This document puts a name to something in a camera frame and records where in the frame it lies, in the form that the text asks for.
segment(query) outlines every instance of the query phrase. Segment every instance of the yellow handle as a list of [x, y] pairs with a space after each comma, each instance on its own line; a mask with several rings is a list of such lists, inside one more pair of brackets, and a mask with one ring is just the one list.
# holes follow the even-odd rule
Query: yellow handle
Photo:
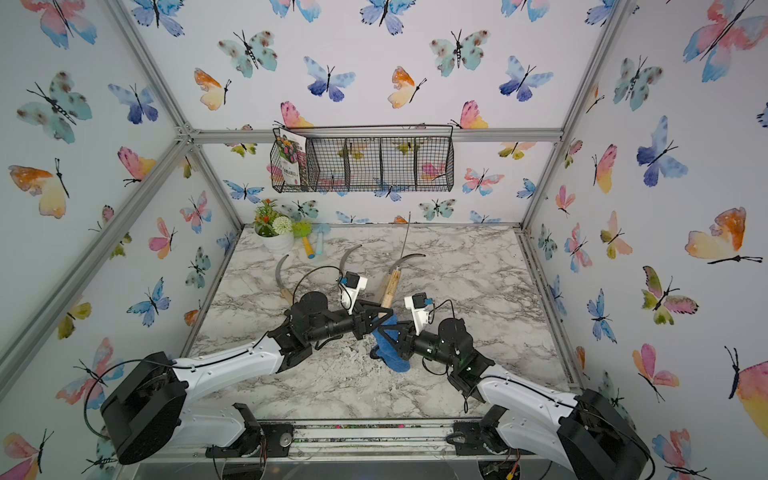
[[304, 250], [306, 251], [306, 257], [315, 258], [315, 250], [312, 250], [312, 245], [310, 245], [310, 241], [306, 237], [302, 237], [302, 240], [304, 240]]

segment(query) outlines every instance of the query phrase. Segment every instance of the potted plant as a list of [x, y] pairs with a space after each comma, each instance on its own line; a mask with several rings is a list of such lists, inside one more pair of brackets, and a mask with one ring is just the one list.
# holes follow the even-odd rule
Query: potted plant
[[253, 230], [270, 253], [285, 255], [293, 248], [293, 220], [274, 207], [275, 200], [264, 199], [256, 208]]

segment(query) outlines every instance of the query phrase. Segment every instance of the marble tabletop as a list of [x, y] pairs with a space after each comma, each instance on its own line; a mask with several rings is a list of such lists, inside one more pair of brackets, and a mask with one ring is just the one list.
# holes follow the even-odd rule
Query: marble tabletop
[[[315, 266], [339, 265], [356, 244], [346, 270], [369, 279], [361, 298], [379, 301], [382, 282], [399, 258], [404, 225], [334, 227], [326, 235], [325, 253], [308, 260], [296, 241], [282, 268], [283, 282], [293, 289]], [[396, 302], [400, 319], [410, 319], [402, 298], [426, 292], [436, 304], [451, 299], [456, 316], [466, 321], [475, 347], [506, 369], [534, 382], [567, 390], [540, 300], [531, 284], [515, 232], [509, 226], [454, 227], [413, 225], [405, 253], [424, 253], [408, 260]], [[204, 355], [259, 339], [279, 326], [288, 307], [274, 270], [278, 259], [266, 251], [251, 229], [243, 232], [191, 355]], [[302, 283], [297, 298], [310, 290], [324, 292], [329, 308], [340, 308], [334, 269], [319, 270]], [[437, 332], [450, 306], [437, 311], [427, 330]], [[372, 336], [355, 341], [351, 334], [328, 343], [300, 365], [272, 376], [257, 377], [215, 392], [200, 404], [246, 403], [259, 419], [368, 419], [482, 416], [489, 408], [474, 399], [464, 413], [464, 399], [444, 376], [426, 372], [421, 357], [411, 369], [395, 373], [369, 358]], [[427, 362], [433, 372], [444, 366]]]

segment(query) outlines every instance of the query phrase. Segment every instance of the wire basket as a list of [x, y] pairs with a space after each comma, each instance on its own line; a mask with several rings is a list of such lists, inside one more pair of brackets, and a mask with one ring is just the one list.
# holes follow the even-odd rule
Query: wire basket
[[306, 137], [306, 158], [299, 161], [300, 184], [286, 184], [279, 148], [277, 143], [272, 146], [272, 187], [281, 194], [453, 188], [453, 127], [449, 125], [315, 127], [292, 132]]

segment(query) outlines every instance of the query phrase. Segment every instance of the white flower pot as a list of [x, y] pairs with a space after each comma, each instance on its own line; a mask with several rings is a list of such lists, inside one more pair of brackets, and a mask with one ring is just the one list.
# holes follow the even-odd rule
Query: white flower pot
[[274, 255], [285, 255], [293, 249], [293, 232], [282, 233], [277, 237], [259, 238], [264, 242], [264, 246]]

